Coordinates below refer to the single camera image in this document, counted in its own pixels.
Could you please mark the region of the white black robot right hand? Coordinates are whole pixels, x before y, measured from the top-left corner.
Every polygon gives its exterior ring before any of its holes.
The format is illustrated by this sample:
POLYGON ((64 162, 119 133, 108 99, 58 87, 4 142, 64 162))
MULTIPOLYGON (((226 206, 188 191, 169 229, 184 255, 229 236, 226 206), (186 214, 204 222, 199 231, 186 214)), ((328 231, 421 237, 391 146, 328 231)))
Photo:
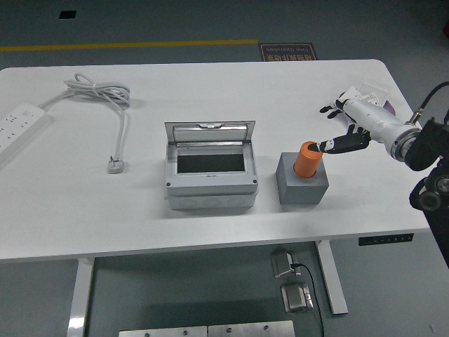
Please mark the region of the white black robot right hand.
POLYGON ((336 100, 320 109, 328 118, 339 114, 349 119, 345 135, 307 146, 308 150, 326 154, 341 154, 367 148, 374 140, 385 146, 387 153, 397 161, 404 161, 410 144, 419 133, 414 126, 404 124, 386 109, 363 100, 336 100))

